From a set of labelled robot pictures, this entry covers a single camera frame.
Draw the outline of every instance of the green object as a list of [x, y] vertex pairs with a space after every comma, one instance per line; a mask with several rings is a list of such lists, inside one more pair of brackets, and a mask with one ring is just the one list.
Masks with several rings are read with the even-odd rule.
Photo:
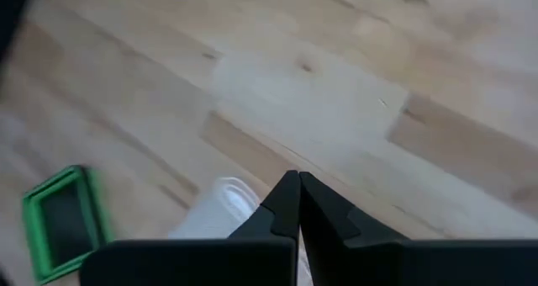
[[96, 175], [83, 166], [67, 167], [26, 193], [23, 220], [38, 284], [77, 270], [113, 238]]

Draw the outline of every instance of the light wood plank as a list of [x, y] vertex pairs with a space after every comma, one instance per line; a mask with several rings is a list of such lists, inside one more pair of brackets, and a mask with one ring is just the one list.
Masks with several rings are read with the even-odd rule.
[[[266, 186], [198, 138], [198, 126], [212, 106], [204, 91], [52, 3], [43, 0], [34, 7], [30, 19], [40, 23], [30, 24], [21, 37], [29, 43], [24, 48], [21, 42], [14, 52], [16, 63], [129, 134], [183, 184], [192, 184], [186, 188], [191, 195], [222, 176], [241, 177], [253, 188]], [[49, 53], [59, 54], [57, 60]]]
[[221, 54], [144, 10], [103, 0], [61, 0], [59, 3], [69, 3], [71, 8], [98, 25], [102, 31], [139, 50], [190, 83], [201, 88], [211, 84], [212, 70]]
[[[346, 115], [345, 119], [331, 119], [334, 131], [319, 135], [384, 133], [407, 97], [401, 87], [249, 17], [230, 0], [54, 1], [93, 22], [92, 10], [100, 2], [151, 12], [163, 23], [225, 54], [213, 73], [210, 92], [215, 97], [259, 110], [263, 118], [278, 115], [262, 112], [273, 104], [292, 108], [287, 111], [301, 118]], [[327, 102], [334, 99], [338, 102]], [[260, 102], [269, 106], [251, 106]]]
[[390, 135], [443, 170], [537, 216], [538, 150], [413, 96]]
[[[181, 222], [193, 197], [183, 196], [187, 202], [180, 205], [161, 192], [160, 184], [181, 185], [158, 163], [125, 144], [121, 135], [95, 117], [45, 91], [43, 82], [13, 67], [7, 77], [3, 112], [23, 128], [10, 145], [34, 167], [41, 181], [73, 163], [94, 167], [120, 238], [164, 236]], [[4, 134], [13, 132], [9, 126], [2, 124]]]
[[387, 20], [418, 40], [435, 42], [495, 66], [536, 72], [534, 0], [340, 0]]
[[[219, 115], [234, 127], [220, 127], [216, 134], [206, 137], [213, 144], [219, 144], [217, 147], [236, 162], [245, 167], [267, 167], [269, 170], [292, 163], [311, 171], [359, 208], [408, 236], [502, 238], [538, 235], [538, 224], [527, 215], [385, 140], [369, 140], [368, 147], [362, 149], [347, 145], [346, 150], [338, 150], [340, 157], [320, 166], [315, 161], [330, 159], [330, 151], [327, 152], [330, 147], [325, 149], [317, 142], [309, 142], [303, 144], [304, 150], [297, 144], [291, 145], [293, 148], [290, 149], [282, 143], [284, 140], [277, 141], [274, 136], [264, 135], [270, 133], [268, 128], [275, 128], [274, 125], [248, 119], [240, 114], [245, 111], [228, 113], [219, 112]], [[246, 151], [227, 147], [240, 144]], [[271, 160], [274, 160], [272, 156], [244, 156], [266, 148], [260, 144], [276, 152], [281, 159], [276, 162]], [[252, 165], [256, 161], [263, 164]]]
[[[88, 5], [76, 10], [82, 14], [91, 11], [92, 1], [95, 0], [84, 0]], [[374, 74], [538, 146], [538, 123], [534, 120], [538, 113], [534, 102], [538, 97], [538, 74], [534, 68], [522, 68], [534, 60], [531, 57], [537, 57], [538, 51], [533, 52], [531, 43], [536, 34], [520, 22], [521, 15], [533, 15], [534, 10], [516, 8], [514, 3], [519, 0], [510, 0], [507, 8], [500, 5], [500, 0], [465, 0], [456, 6], [431, 0], [427, 8], [421, 7], [420, 1], [417, 7], [417, 1], [404, 0], [357, 0], [359, 4], [356, 0], [109, 1], [143, 8], [227, 56], [247, 56], [244, 61], [253, 62], [263, 54], [265, 60], [279, 62], [288, 69], [306, 66], [317, 75], [328, 68], [325, 60], [304, 48], [299, 48], [302, 53], [292, 51], [301, 45], [296, 37], [307, 40], [336, 55], [332, 61], [345, 59], [362, 71], [360, 83], [375, 81], [370, 77]], [[492, 25], [496, 19], [492, 10], [497, 7], [508, 17]], [[516, 19], [518, 34], [510, 35]], [[490, 37], [492, 26], [496, 31]], [[465, 40], [484, 44], [472, 46]], [[504, 58], [498, 52], [506, 45], [517, 45], [506, 50], [513, 61], [490, 60]], [[471, 54], [464, 51], [475, 49]], [[518, 58], [519, 53], [528, 55]], [[216, 78], [215, 87], [225, 87], [219, 80], [221, 76]], [[348, 77], [324, 79], [335, 83]], [[398, 102], [385, 102], [398, 107]]]
[[212, 113], [206, 121], [202, 136], [225, 155], [238, 162], [266, 183], [276, 183], [289, 169], [312, 172], [319, 180], [332, 187], [352, 203], [411, 238], [437, 239], [447, 237], [423, 220], [386, 203], [383, 197], [368, 190], [350, 187], [324, 172], [311, 162], [266, 137], [257, 137], [235, 127], [219, 113]]

